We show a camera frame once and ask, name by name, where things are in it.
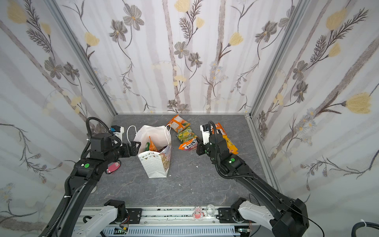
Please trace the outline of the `yellow mango snack bag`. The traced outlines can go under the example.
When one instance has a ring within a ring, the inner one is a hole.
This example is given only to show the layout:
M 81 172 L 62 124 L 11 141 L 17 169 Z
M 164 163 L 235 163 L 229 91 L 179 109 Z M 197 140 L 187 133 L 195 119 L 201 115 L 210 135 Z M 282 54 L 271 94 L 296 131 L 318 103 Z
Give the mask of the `yellow mango snack bag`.
M 230 153 L 237 155 L 238 154 L 238 148 L 234 145 L 234 143 L 228 138 L 227 135 L 223 135 L 223 138 L 225 139 L 227 143 L 227 147 L 230 151 Z

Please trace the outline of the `green orange Fox's packet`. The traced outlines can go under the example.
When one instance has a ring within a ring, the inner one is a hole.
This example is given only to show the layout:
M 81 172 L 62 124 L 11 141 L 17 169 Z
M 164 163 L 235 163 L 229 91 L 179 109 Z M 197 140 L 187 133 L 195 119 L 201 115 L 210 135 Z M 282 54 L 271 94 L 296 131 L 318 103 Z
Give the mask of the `green orange Fox's packet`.
M 183 151 L 190 151 L 193 149 L 196 149 L 198 146 L 198 139 L 197 137 L 192 138 L 188 141 L 183 142 L 180 146 L 179 149 Z

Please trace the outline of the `orange chips packet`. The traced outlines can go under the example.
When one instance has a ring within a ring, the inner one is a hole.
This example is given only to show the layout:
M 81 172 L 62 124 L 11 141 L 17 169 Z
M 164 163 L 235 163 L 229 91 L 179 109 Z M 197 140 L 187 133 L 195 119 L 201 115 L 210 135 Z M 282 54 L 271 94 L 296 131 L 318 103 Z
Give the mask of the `orange chips packet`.
M 156 147 L 156 145 L 154 144 L 153 140 L 151 137 L 149 137 L 149 146 L 148 146 L 148 149 L 149 151 L 152 151 L 152 152 L 158 152 L 158 149 Z

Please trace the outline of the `green yellow candy packet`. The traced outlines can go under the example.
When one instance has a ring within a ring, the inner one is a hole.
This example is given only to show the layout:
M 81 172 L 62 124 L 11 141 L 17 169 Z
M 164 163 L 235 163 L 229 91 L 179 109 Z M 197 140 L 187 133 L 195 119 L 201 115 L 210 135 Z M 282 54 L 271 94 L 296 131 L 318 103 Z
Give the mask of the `green yellow candy packet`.
M 177 138 L 182 142 L 187 142 L 187 141 L 190 141 L 192 139 L 195 139 L 197 138 L 197 135 L 192 131 L 192 129 L 190 127 L 184 129 L 183 131 L 179 132 L 177 134 Z

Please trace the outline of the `white cartoon paper bag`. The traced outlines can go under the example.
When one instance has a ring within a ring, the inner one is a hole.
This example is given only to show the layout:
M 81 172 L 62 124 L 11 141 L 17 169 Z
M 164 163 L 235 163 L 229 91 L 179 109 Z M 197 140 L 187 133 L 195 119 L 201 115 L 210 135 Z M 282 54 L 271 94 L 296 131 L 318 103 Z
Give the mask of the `white cartoon paper bag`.
M 138 159 L 141 162 L 147 176 L 152 178 L 166 178 L 171 162 L 172 139 L 171 127 L 144 125 L 136 130 L 133 141 L 140 142 Z M 146 144 L 152 138 L 158 152 L 145 151 Z

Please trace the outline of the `green snack packet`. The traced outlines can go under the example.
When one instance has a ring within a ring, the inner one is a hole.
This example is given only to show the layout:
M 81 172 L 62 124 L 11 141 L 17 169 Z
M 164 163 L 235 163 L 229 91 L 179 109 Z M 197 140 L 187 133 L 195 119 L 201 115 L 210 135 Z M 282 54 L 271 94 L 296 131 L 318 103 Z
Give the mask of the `green snack packet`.
M 149 151 L 149 150 L 150 150 L 150 143 L 148 142 L 148 143 L 146 144 L 145 151 Z

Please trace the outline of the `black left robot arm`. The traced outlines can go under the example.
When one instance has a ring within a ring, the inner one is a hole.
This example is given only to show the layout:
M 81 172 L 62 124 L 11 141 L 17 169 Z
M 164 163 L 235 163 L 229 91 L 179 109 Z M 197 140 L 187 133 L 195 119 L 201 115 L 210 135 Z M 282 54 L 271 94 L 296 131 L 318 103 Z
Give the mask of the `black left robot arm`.
M 80 160 L 74 164 L 71 174 L 65 180 L 64 196 L 42 231 L 42 237 L 71 236 L 90 193 L 109 165 L 120 158 L 136 156 L 141 147 L 141 142 L 123 143 L 120 126 L 107 127 L 106 133 L 92 134 L 91 120 L 103 124 L 103 121 L 96 117 L 86 119 L 87 144 Z

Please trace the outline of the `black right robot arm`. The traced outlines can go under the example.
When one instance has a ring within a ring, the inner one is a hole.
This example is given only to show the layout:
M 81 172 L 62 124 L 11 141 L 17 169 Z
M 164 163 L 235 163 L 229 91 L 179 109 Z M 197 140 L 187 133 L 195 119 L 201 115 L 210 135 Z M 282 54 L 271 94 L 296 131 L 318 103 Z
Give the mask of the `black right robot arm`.
M 201 125 L 200 130 L 202 138 L 197 154 L 207 155 L 222 178 L 241 184 L 259 202 L 256 205 L 239 198 L 231 206 L 232 219 L 235 222 L 255 222 L 272 231 L 276 237 L 303 236 L 313 222 L 308 217 L 306 204 L 270 186 L 241 157 L 231 153 L 214 122 Z

